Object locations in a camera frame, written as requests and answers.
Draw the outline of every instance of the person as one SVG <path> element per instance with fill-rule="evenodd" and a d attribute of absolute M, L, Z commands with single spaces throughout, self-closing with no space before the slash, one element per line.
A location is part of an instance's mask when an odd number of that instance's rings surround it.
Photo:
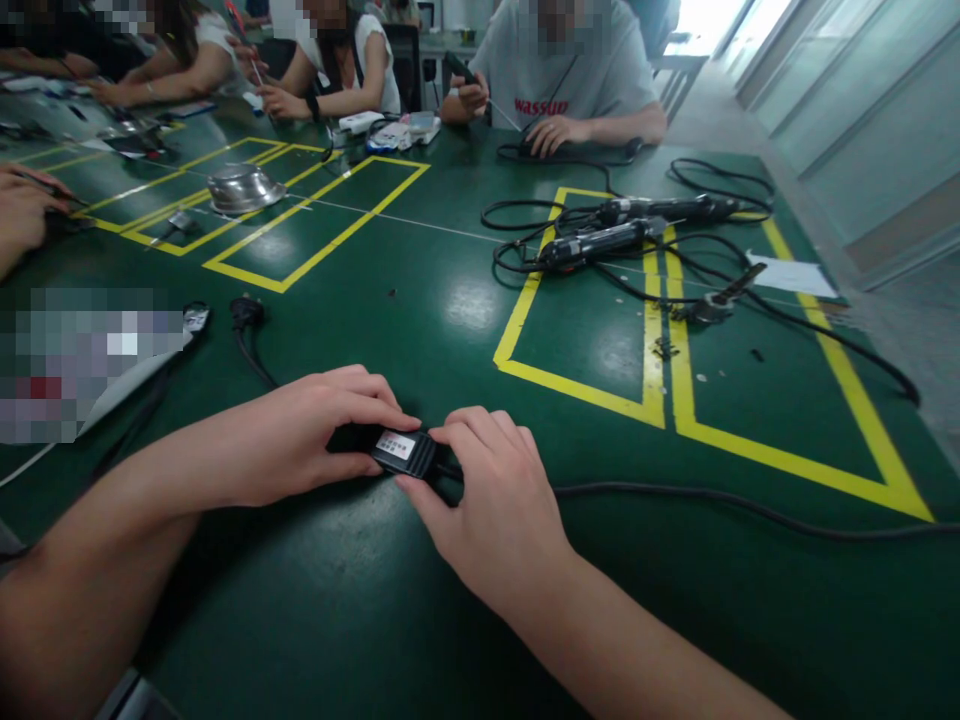
<path fill-rule="evenodd" d="M 293 120 L 365 111 L 399 115 L 393 50 L 380 21 L 358 13 L 347 0 L 303 0 L 303 10 L 306 18 L 296 26 L 297 51 L 281 80 L 268 75 L 269 67 L 255 49 L 232 41 L 247 78 L 256 81 L 254 63 L 263 78 L 257 94 L 263 97 L 264 112 Z M 308 102 L 304 96 L 313 92 L 318 77 L 321 95 L 311 109 L 313 97 Z"/>
<path fill-rule="evenodd" d="M 423 29 L 420 6 L 414 0 L 384 0 L 380 9 L 390 25 L 411 25 L 417 29 Z"/>
<path fill-rule="evenodd" d="M 11 22 L 13 17 L 21 21 Z M 0 25 L 3 70 L 61 79 L 102 75 L 116 81 L 145 59 L 133 38 L 98 21 L 85 0 L 14 2 L 6 20 Z"/>
<path fill-rule="evenodd" d="M 269 0 L 247 0 L 243 11 L 243 25 L 248 28 L 258 28 L 270 24 Z"/>
<path fill-rule="evenodd" d="M 238 67 L 228 42 L 233 35 L 220 15 L 199 0 L 149 0 L 147 7 L 162 47 L 117 85 L 88 82 L 97 101 L 129 108 L 214 93 L 240 97 L 253 90 Z"/>
<path fill-rule="evenodd" d="M 92 716 L 204 512 L 382 472 L 369 455 L 327 451 L 348 423 L 421 425 L 386 379 L 355 365 L 179 430 L 103 477 L 0 580 L 0 714 Z M 397 485 L 443 559 L 588 712 L 785 717 L 576 553 L 528 428 L 474 407 L 430 435 L 463 468 L 459 507 L 422 480 Z"/>
<path fill-rule="evenodd" d="M 68 214 L 65 199 L 57 199 L 36 182 L 58 188 L 64 196 L 73 193 L 52 175 L 23 165 L 0 165 L 0 280 L 3 280 L 24 255 L 43 244 L 46 214 Z"/>
<path fill-rule="evenodd" d="M 589 12 L 583 2 L 504 0 L 470 70 L 478 83 L 454 77 L 440 117 L 465 125 L 492 98 L 507 116 L 494 109 L 493 126 L 522 128 L 534 156 L 566 143 L 655 145 L 666 136 L 643 36 L 623 0 L 595 0 Z"/>

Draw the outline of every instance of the white label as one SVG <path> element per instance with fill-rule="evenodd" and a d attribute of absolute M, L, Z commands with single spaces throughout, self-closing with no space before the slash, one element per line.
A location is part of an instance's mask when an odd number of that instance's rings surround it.
<path fill-rule="evenodd" d="M 395 432 L 387 430 L 380 436 L 377 449 L 388 452 L 391 455 L 396 455 L 401 460 L 407 460 L 416 444 L 415 440 L 405 438 L 403 435 L 397 435 Z"/>

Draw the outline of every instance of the green workbench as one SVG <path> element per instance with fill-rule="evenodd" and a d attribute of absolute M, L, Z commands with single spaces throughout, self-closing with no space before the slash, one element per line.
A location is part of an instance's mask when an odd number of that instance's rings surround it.
<path fill-rule="evenodd" d="M 3 119 L 30 110 L 81 139 L 62 108 L 0 100 Z M 325 140 L 315 128 L 278 135 L 245 105 L 224 103 L 174 128 L 172 152 L 154 163 L 68 145 L 10 147 L 0 159 L 52 168 L 94 204 L 100 229 L 36 252 L 7 285 L 160 288 L 174 307 L 214 308 L 141 444 L 263 391 L 230 334 L 228 304 L 249 292 L 268 308 L 258 347 L 280 381 L 361 362 L 426 426 L 467 405 L 503 408 L 533 430 L 556 485 L 707 486 L 844 529 L 960 519 L 957 477 L 916 410 L 832 341 L 747 306 L 722 326 L 688 332 L 595 273 L 495 277 L 495 241 L 508 236 L 481 225 L 484 206 L 595 203 L 603 189 L 591 168 L 498 160 L 497 145 L 512 139 L 445 129 L 399 164 L 371 160 L 346 176 L 342 157 L 320 166 Z M 202 233 L 189 245 L 145 251 L 178 204 L 206 207 L 203 173 L 257 156 L 274 178 L 296 180 L 297 197 L 239 223 L 198 212 Z M 753 157 L 663 147 L 615 169 L 614 185 L 687 195 L 664 177 L 680 156 L 765 172 Z M 719 232 L 759 255 L 817 260 L 782 201 L 775 223 Z M 708 241 L 685 246 L 736 269 Z M 615 265 L 648 290 L 704 292 L 655 255 Z M 832 317 L 812 298 L 761 292 L 814 322 Z M 668 364 L 652 355 L 663 335 L 681 351 Z M 21 539 L 35 542 L 83 492 L 135 409 L 132 399 L 0 490 L 0 517 Z M 3 448 L 0 476 L 36 449 Z M 561 509 L 581 554 L 788 711 L 956 716 L 955 540 L 838 544 L 722 506 L 639 496 Z M 582 714 L 459 583 L 388 479 L 209 513 L 137 665 L 187 718 Z"/>

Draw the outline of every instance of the black chair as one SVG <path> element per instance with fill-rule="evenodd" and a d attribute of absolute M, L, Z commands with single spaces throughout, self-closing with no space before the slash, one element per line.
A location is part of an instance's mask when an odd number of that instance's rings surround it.
<path fill-rule="evenodd" d="M 420 8 L 420 24 L 423 26 L 422 30 L 426 32 L 433 27 L 433 21 L 437 17 L 436 5 L 434 3 L 417 3 L 417 7 Z M 424 60 L 423 61 L 423 81 L 433 85 L 433 93 L 437 99 L 437 107 L 440 107 L 440 95 L 437 94 L 437 86 L 434 85 L 434 81 L 437 79 L 437 61 L 436 60 Z"/>
<path fill-rule="evenodd" d="M 393 48 L 393 74 L 400 89 L 400 104 L 405 112 L 420 112 L 420 30 L 412 25 L 384 25 Z"/>
<path fill-rule="evenodd" d="M 297 54 L 297 43 L 294 40 L 271 38 L 260 43 L 257 52 L 270 68 L 270 77 L 282 78 L 293 62 L 293 56 Z"/>

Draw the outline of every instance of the hand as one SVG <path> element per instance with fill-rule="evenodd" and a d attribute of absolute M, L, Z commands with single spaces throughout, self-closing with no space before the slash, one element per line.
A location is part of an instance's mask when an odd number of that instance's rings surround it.
<path fill-rule="evenodd" d="M 257 95 L 263 98 L 263 111 L 271 117 L 289 120 L 309 120 L 312 117 L 307 101 L 286 90 L 273 85 L 261 85 L 257 88 Z"/>
<path fill-rule="evenodd" d="M 20 177 L 20 175 L 27 175 L 28 177 L 23 178 Z M 75 197 L 73 191 L 62 182 L 57 180 L 57 178 L 55 178 L 53 175 L 48 175 L 47 173 L 40 172 L 39 170 L 31 170 L 24 165 L 18 165 L 16 163 L 4 163 L 0 165 L 0 190 L 8 190 L 14 187 L 36 188 L 36 183 L 32 182 L 29 178 L 33 178 L 37 182 L 45 185 L 55 187 L 67 197 Z M 58 209 L 62 210 L 63 212 L 69 212 L 69 208 L 67 208 L 66 205 L 63 205 L 63 207 L 58 207 Z"/>
<path fill-rule="evenodd" d="M 90 88 L 91 96 L 101 105 L 126 108 L 138 104 L 134 91 L 139 89 L 139 84 L 111 85 L 99 80 L 87 80 L 83 84 Z"/>
<path fill-rule="evenodd" d="M 530 155 L 545 158 L 553 155 L 565 142 L 582 143 L 590 140 L 590 123 L 588 120 L 571 120 L 563 115 L 554 115 L 544 118 L 527 136 L 527 142 L 532 142 Z"/>
<path fill-rule="evenodd" d="M 0 225 L 0 243 L 21 252 L 40 247 L 47 232 L 49 209 L 70 211 L 65 202 L 54 199 L 35 185 L 0 192 L 0 217 L 4 219 Z"/>
<path fill-rule="evenodd" d="M 444 560 L 509 622 L 575 558 L 533 435 L 502 410 L 480 407 L 451 413 L 430 435 L 452 447 L 463 467 L 460 506 L 448 508 L 422 480 L 402 475 L 397 484 Z"/>
<path fill-rule="evenodd" d="M 257 52 L 257 48 L 244 45 L 233 35 L 227 36 L 227 42 L 230 43 L 234 55 L 237 56 L 237 62 L 240 63 L 240 72 L 242 72 L 243 76 L 251 83 L 259 85 L 260 81 L 257 79 L 257 74 L 254 72 L 253 66 L 257 66 L 257 69 L 260 71 L 260 77 L 267 76 L 267 73 L 270 71 L 270 66 L 260 59 L 260 53 Z"/>
<path fill-rule="evenodd" d="M 353 365 L 309 375 L 168 435 L 124 463 L 123 472 L 154 483 L 148 494 L 166 518 L 269 505 L 383 472 L 369 455 L 327 452 L 334 430 L 348 423 L 420 427 L 400 410 L 383 376 Z"/>
<path fill-rule="evenodd" d="M 477 85 L 467 85 L 459 75 L 450 80 L 450 87 L 460 88 L 460 104 L 466 113 L 472 117 L 483 117 L 487 111 L 487 101 L 490 100 L 490 86 L 483 73 L 476 73 Z"/>

